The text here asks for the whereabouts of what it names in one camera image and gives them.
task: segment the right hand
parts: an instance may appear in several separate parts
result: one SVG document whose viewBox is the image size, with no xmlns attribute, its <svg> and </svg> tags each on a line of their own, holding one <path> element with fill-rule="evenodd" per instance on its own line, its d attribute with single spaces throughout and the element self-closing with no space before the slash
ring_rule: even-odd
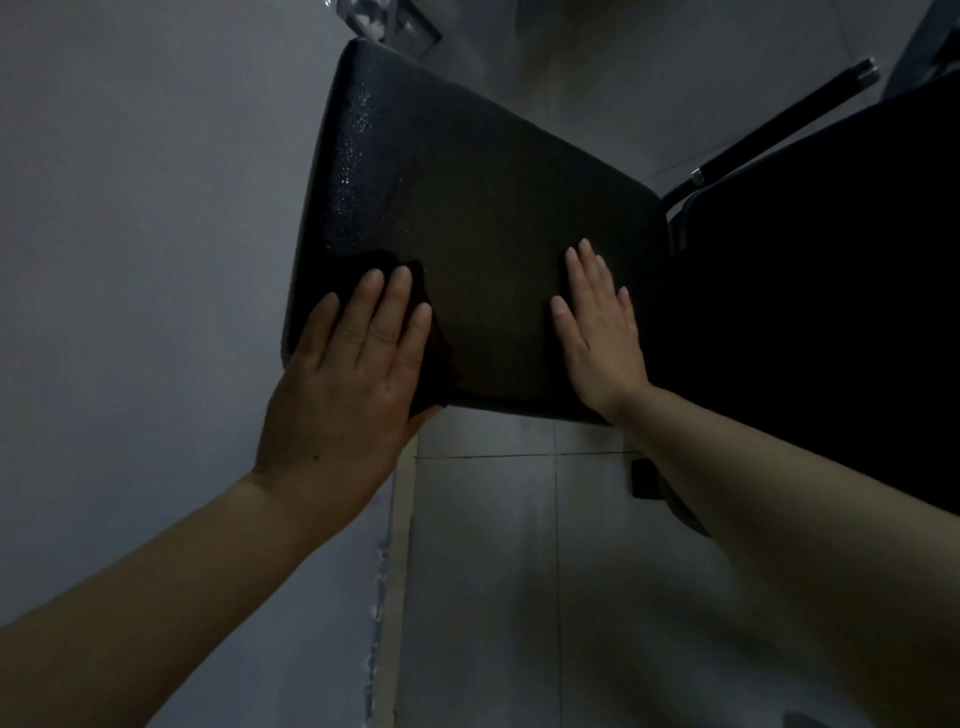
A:
<svg viewBox="0 0 960 728">
<path fill-rule="evenodd" d="M 610 269 L 589 241 L 580 242 L 579 255 L 567 249 L 565 260 L 574 310 L 560 296 L 550 310 L 566 370 L 584 404 L 616 425 L 631 395 L 650 386 L 630 294 L 613 289 Z"/>
</svg>

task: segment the chair leg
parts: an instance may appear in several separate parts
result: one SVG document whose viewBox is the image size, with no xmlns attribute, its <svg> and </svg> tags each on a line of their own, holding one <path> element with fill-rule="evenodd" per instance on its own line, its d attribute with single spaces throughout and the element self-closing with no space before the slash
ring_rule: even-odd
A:
<svg viewBox="0 0 960 728">
<path fill-rule="evenodd" d="M 687 508 L 670 484 L 660 475 L 653 460 L 637 459 L 630 464 L 631 491 L 636 498 L 644 500 L 663 500 L 670 512 L 684 525 L 692 528 L 702 536 L 710 537 L 704 525 Z"/>
</svg>

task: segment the forearm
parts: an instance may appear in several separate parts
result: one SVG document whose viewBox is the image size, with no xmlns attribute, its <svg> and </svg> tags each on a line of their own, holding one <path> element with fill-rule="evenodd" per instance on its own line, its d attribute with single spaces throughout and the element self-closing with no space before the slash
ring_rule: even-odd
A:
<svg viewBox="0 0 960 728">
<path fill-rule="evenodd" d="M 309 553 L 248 479 L 0 630 L 0 722 L 146 723 Z"/>
<path fill-rule="evenodd" d="M 622 424 L 715 540 L 785 591 L 860 620 L 957 626 L 951 514 L 655 387 L 632 395 Z"/>
<path fill-rule="evenodd" d="M 957 718 L 960 520 L 654 387 L 620 424 L 733 562 L 799 607 L 877 719 Z"/>
</svg>

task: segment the hand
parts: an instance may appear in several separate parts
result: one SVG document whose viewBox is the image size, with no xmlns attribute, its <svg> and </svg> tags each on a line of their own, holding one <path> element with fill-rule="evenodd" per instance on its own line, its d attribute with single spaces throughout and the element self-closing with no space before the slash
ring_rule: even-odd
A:
<svg viewBox="0 0 960 728">
<path fill-rule="evenodd" d="M 401 338 L 410 269 L 394 270 L 377 306 L 383 283 L 369 271 L 335 329 L 336 294 L 317 304 L 267 407 L 252 477 L 285 502 L 312 548 L 360 514 L 440 410 L 409 419 L 430 306 L 414 310 Z"/>
<path fill-rule="evenodd" d="M 587 240 L 579 256 L 570 248 L 565 259 L 576 315 L 560 296 L 553 297 L 550 309 L 566 370 L 584 404 L 616 425 L 630 395 L 650 386 L 634 307 L 626 288 L 613 290 L 607 264 Z"/>
</svg>

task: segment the finger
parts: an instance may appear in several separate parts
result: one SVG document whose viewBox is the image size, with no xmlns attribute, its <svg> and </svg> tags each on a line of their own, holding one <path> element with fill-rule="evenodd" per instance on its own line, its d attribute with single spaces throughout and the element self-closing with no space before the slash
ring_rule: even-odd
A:
<svg viewBox="0 0 960 728">
<path fill-rule="evenodd" d="M 291 357 L 291 363 L 306 372 L 313 372 L 320 366 L 326 343 L 330 340 L 330 332 L 333 330 L 333 322 L 337 318 L 338 308 L 340 308 L 340 302 L 333 291 L 326 294 L 314 306 L 306 326 L 303 327 L 303 334 L 300 335 L 300 342 Z"/>
<path fill-rule="evenodd" d="M 627 319 L 627 327 L 632 333 L 639 334 L 639 331 L 636 328 L 634 305 L 630 301 L 630 291 L 627 290 L 627 286 L 620 288 L 619 292 L 616 294 L 616 299 L 620 302 L 620 308 L 623 310 L 623 315 Z"/>
<path fill-rule="evenodd" d="M 603 278 L 600 275 L 600 266 L 597 265 L 597 256 L 586 238 L 580 241 L 580 263 L 584 266 L 584 275 L 587 277 L 590 288 L 593 289 L 594 298 L 599 298 L 603 290 Z"/>
<path fill-rule="evenodd" d="M 612 302 L 616 298 L 616 291 L 613 288 L 613 273 L 607 267 L 607 261 L 602 255 L 597 256 L 597 265 L 600 267 L 600 278 L 603 281 L 603 295 L 607 301 Z"/>
<path fill-rule="evenodd" d="M 414 309 L 407 324 L 407 330 L 400 337 L 390 372 L 387 374 L 388 387 L 407 401 L 414 398 L 417 381 L 420 379 L 420 364 L 423 362 L 423 348 L 430 335 L 430 319 L 433 312 L 429 303 L 421 303 Z"/>
<path fill-rule="evenodd" d="M 596 305 L 596 300 L 593 298 L 593 291 L 587 282 L 587 276 L 584 275 L 584 267 L 580 264 L 577 252 L 573 248 L 567 248 L 564 260 L 566 274 L 570 279 L 570 298 L 573 299 L 573 309 L 578 316 L 582 316 Z"/>
<path fill-rule="evenodd" d="M 407 442 L 409 443 L 413 440 L 414 435 L 420 432 L 420 428 L 426 425 L 427 421 L 430 420 L 434 415 L 440 412 L 443 408 L 434 404 L 432 407 L 423 410 L 419 415 L 414 415 L 407 421 Z"/>
<path fill-rule="evenodd" d="M 564 299 L 560 296 L 550 299 L 550 313 L 553 314 L 553 328 L 564 346 L 564 352 L 570 353 L 586 346 L 583 336 L 580 335 L 577 320 L 573 318 L 570 307 Z"/>
<path fill-rule="evenodd" d="M 390 363 L 394 360 L 396 340 L 400 338 L 400 331 L 403 329 L 403 314 L 406 313 L 407 302 L 410 301 L 413 280 L 413 274 L 405 265 L 396 268 L 387 283 L 383 300 L 373 314 L 367 340 L 360 351 L 360 365 L 368 367 L 379 376 L 387 374 Z"/>
<path fill-rule="evenodd" d="M 367 339 L 367 328 L 373 315 L 373 307 L 383 290 L 383 273 L 368 271 L 360 279 L 353 291 L 350 303 L 344 311 L 340 324 L 333 330 L 333 336 L 326 348 L 326 359 L 336 366 L 353 367 L 357 356 Z"/>
</svg>

